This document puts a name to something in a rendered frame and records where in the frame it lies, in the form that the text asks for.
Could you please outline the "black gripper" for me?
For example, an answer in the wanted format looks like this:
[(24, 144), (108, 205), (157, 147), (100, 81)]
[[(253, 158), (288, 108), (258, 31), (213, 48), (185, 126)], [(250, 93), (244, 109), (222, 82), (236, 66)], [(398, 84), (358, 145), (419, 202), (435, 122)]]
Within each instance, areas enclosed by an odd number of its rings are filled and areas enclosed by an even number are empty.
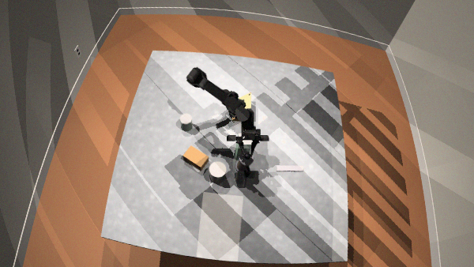
[[(254, 122), (242, 122), (242, 136), (241, 137), (236, 137), (236, 135), (227, 135), (227, 141), (236, 141), (236, 143), (239, 143), (239, 147), (241, 148), (244, 158), (245, 158), (245, 152), (244, 152), (243, 140), (246, 140), (246, 139), (243, 136), (243, 131), (245, 129), (245, 126), (248, 126), (248, 128), (253, 128)], [(257, 143), (260, 143), (259, 141), (269, 141), (269, 135), (261, 135), (260, 137), (256, 137), (256, 140), (253, 140), (253, 142), (251, 142), (251, 152), (250, 152), (251, 158), (252, 158), (252, 155), (254, 153), (254, 149)]]

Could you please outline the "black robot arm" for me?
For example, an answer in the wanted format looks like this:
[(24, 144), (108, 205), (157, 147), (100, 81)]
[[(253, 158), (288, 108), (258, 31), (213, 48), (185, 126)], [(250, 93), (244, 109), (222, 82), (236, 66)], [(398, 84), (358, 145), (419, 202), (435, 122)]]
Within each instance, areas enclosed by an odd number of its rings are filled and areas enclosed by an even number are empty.
[[(244, 99), (239, 99), (239, 94), (216, 86), (207, 79), (207, 74), (199, 68), (194, 67), (188, 73), (186, 79), (190, 85), (193, 85), (195, 88), (200, 88), (203, 91), (206, 90), (221, 101), (234, 118), (237, 118), (241, 122), (254, 122), (254, 112), (251, 108), (245, 108), (246, 102)], [(261, 136), (261, 129), (256, 129), (256, 126), (253, 126), (253, 128), (245, 126), (243, 136), (246, 140), (256, 140), (256, 137)]]

